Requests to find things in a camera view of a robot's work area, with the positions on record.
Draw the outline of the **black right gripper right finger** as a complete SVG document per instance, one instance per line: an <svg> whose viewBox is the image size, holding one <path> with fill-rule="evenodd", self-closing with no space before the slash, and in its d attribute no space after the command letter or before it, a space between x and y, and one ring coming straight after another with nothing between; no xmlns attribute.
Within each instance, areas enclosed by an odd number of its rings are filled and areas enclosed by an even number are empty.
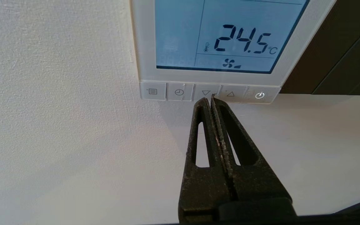
<svg viewBox="0 0 360 225"><path fill-rule="evenodd" d="M211 98L219 158L230 193L239 201L292 198L230 106Z"/></svg>

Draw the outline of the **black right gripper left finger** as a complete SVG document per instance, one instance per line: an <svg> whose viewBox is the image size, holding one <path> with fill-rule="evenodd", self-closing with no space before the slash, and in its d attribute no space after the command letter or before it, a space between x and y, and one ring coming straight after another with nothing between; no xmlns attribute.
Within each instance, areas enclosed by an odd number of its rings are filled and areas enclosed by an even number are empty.
<svg viewBox="0 0 360 225"><path fill-rule="evenodd" d="M178 201L181 224L217 221L219 206L234 196L228 168L232 150L220 122L218 103L218 98L210 101L202 98L194 105ZM206 144L208 167L196 165L200 124L204 129L202 140Z"/></svg>

